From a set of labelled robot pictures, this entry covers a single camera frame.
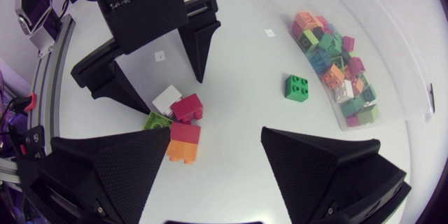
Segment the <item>black bracket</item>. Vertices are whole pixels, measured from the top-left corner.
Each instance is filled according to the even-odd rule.
[[[216,20],[216,0],[189,0],[185,2],[188,24],[178,28],[196,79],[202,83],[209,54],[211,37],[221,23]],[[91,91],[93,99],[109,97],[140,112],[151,110],[115,62],[124,54],[114,38],[82,59],[71,70],[77,84]]]
[[[185,2],[188,24],[179,27],[183,47],[187,52],[196,79],[202,83],[209,56],[213,33],[221,26],[216,20],[216,0],[189,0]]]
[[[132,87],[115,58],[123,51],[112,38],[91,52],[71,70],[71,75],[82,88],[92,92],[93,99],[109,97],[140,112],[151,110]]]

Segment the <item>pink lego brick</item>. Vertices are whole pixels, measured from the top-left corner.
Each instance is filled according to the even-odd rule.
[[[342,48],[347,52],[352,52],[355,48],[355,38],[344,36],[342,38]]]
[[[190,144],[197,144],[199,142],[200,133],[201,127],[199,126],[173,122],[171,124],[170,139]]]
[[[361,125],[359,123],[358,115],[350,115],[348,118],[345,118],[348,127],[356,127]]]
[[[322,24],[322,25],[326,25],[328,23],[328,21],[322,17],[322,16],[316,16],[316,19]]]
[[[355,75],[355,76],[358,76],[358,75],[360,75],[360,74],[365,72],[365,68],[364,68],[363,62],[358,57],[352,57],[349,60],[349,66],[350,66],[350,69],[351,69],[351,73],[353,75]]]
[[[199,120],[202,118],[202,103],[199,98],[197,98],[196,94],[192,94],[189,97],[174,103],[171,105],[171,109],[177,120],[182,123],[190,124],[191,119]]]
[[[293,25],[291,25],[291,33],[293,34],[293,37],[295,40],[298,40],[300,38],[300,35],[302,35],[302,28],[300,28],[299,24],[294,21]]]

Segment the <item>lego brick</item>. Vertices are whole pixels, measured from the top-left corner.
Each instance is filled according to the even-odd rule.
[[[184,141],[171,140],[168,144],[166,155],[169,161],[177,162],[183,160],[183,163],[191,165],[196,161],[197,144]]]
[[[317,27],[316,19],[307,11],[298,12],[297,15],[295,15],[295,21],[299,24],[302,30],[312,30]]]
[[[302,28],[300,28],[299,24],[294,21],[291,25],[291,33],[293,34],[294,40],[298,40],[300,35],[302,35],[302,32]]]
[[[315,28],[313,29],[313,34],[315,35],[315,37],[316,37],[318,40],[321,40],[321,39],[322,39],[322,35],[323,35],[322,27],[315,27]]]
[[[309,59],[309,62],[319,76],[325,73],[331,66],[330,56],[328,56],[328,53],[324,50],[318,50],[314,53],[311,59]]]
[[[355,52],[347,52],[346,50],[342,49],[342,59],[344,60],[345,64],[349,64],[349,61],[352,57],[356,57]]]
[[[363,62],[358,57],[352,57],[349,60],[349,66],[351,68],[352,74],[354,74],[355,76],[359,76],[365,72]]]
[[[332,33],[333,35],[335,35],[335,34],[339,34],[339,32],[336,30],[336,27],[334,26],[334,24],[327,23],[326,27],[329,28],[329,30],[331,31],[331,33]]]
[[[286,79],[285,98],[303,102],[308,99],[308,80],[290,75]]]
[[[322,38],[317,46],[320,49],[325,50],[328,54],[330,54],[330,52],[336,46],[335,39],[332,35],[324,34],[322,35]]]
[[[341,105],[341,112],[345,118],[354,115],[363,108],[364,101],[361,96],[346,101]]]
[[[362,82],[364,83],[364,87],[367,87],[369,85],[369,83],[367,82],[367,79],[365,78],[364,74],[361,74],[359,76],[359,78],[362,80]]]
[[[328,23],[328,21],[327,21],[324,17],[316,16],[315,18],[316,18],[322,25],[326,25],[326,24]]]
[[[378,118],[378,105],[370,105],[358,112],[358,120],[362,125],[373,123]]]
[[[359,78],[355,78],[354,80],[352,80],[351,86],[353,88],[353,94],[355,96],[360,95],[364,89],[364,83]]]
[[[349,79],[350,81],[353,81],[356,77],[352,74],[350,66],[344,67],[344,74],[345,78]]]
[[[335,40],[339,41],[341,43],[341,45],[342,45],[342,36],[341,36],[341,34],[336,33],[333,36],[335,37]]]
[[[364,90],[361,92],[361,95],[363,96],[364,102],[373,102],[377,98],[377,93],[373,89],[372,85],[368,85],[366,88],[364,88]]]
[[[330,69],[324,73],[321,77],[321,80],[327,85],[327,87],[331,89],[335,89],[342,84],[345,75],[335,66],[331,65]]]
[[[300,38],[297,40],[297,44],[304,53],[308,53],[309,51],[315,49],[318,43],[319,40],[310,30],[304,30],[302,35],[300,35]]]
[[[342,54],[342,42],[334,39],[335,46],[330,51],[330,57],[338,57]]]
[[[356,114],[350,115],[348,118],[345,118],[345,122],[347,123],[348,127],[357,127],[361,125],[358,120],[358,115]]]
[[[341,56],[339,56],[339,57],[333,57],[333,58],[330,58],[330,61],[339,69],[339,70],[341,70],[342,72],[344,71],[344,60],[342,60],[342,57]]]
[[[176,141],[184,141],[186,143],[197,144],[199,142],[199,135],[201,127],[194,125],[187,125],[179,122],[171,124],[170,139]]]
[[[355,48],[355,38],[344,36],[342,38],[342,48],[346,52],[353,52],[353,49]]]
[[[199,120],[202,118],[203,107],[196,94],[174,103],[171,105],[171,109],[177,120],[182,123],[190,124],[192,119]]]
[[[342,85],[335,88],[335,101],[338,104],[344,103],[354,97],[350,80],[343,80]]]
[[[169,127],[172,122],[172,120],[151,111],[146,119],[145,125],[143,126],[143,130]]]
[[[173,85],[170,85],[153,100],[153,105],[162,115],[172,118],[173,111],[170,107],[181,98],[182,94]]]

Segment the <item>orange lego brick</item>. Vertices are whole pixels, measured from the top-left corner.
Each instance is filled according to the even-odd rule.
[[[351,82],[351,86],[353,87],[353,94],[357,96],[363,91],[364,83],[360,78],[356,78]]]
[[[169,161],[177,162],[183,159],[183,163],[191,165],[196,160],[197,144],[184,141],[171,140],[167,148]]]
[[[322,75],[322,81],[331,89],[335,89],[342,84],[345,75],[337,68],[336,65],[332,64],[330,69]]]
[[[298,12],[295,16],[295,21],[299,24],[302,30],[312,30],[318,27],[318,20],[307,11]]]

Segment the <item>white lego brick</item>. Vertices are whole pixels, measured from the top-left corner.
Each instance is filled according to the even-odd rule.
[[[354,97],[350,80],[344,80],[339,87],[335,88],[335,100],[341,104]]]
[[[181,98],[182,94],[173,85],[170,85],[153,100],[153,104],[162,115],[172,118],[173,111],[170,107],[174,102],[180,101]]]

